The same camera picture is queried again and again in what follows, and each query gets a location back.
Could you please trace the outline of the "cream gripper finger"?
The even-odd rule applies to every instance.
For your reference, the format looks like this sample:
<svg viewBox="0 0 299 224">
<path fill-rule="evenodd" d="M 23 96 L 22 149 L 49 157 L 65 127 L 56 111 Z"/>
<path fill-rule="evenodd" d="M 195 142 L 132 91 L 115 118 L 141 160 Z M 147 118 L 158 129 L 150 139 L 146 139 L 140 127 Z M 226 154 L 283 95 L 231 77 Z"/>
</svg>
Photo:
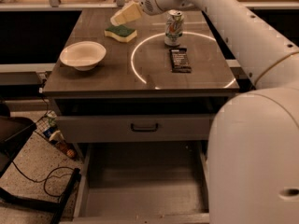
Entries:
<svg viewBox="0 0 299 224">
<path fill-rule="evenodd" d="M 110 22 L 114 26 L 119 26 L 141 18 L 142 14 L 143 11 L 140 5 L 137 2 L 130 1 L 110 18 Z"/>
</svg>

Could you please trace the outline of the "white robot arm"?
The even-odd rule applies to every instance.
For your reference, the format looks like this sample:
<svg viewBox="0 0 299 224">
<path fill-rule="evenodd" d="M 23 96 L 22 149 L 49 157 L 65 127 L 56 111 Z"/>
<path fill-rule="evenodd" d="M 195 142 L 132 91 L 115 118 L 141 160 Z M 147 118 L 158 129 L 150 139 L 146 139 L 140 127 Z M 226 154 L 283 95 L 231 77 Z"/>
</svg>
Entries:
<svg viewBox="0 0 299 224">
<path fill-rule="evenodd" d="M 253 83 L 218 112 L 207 151 L 210 224 L 299 224 L 298 48 L 236 0 L 137 0 L 111 19 L 195 6 Z"/>
</svg>

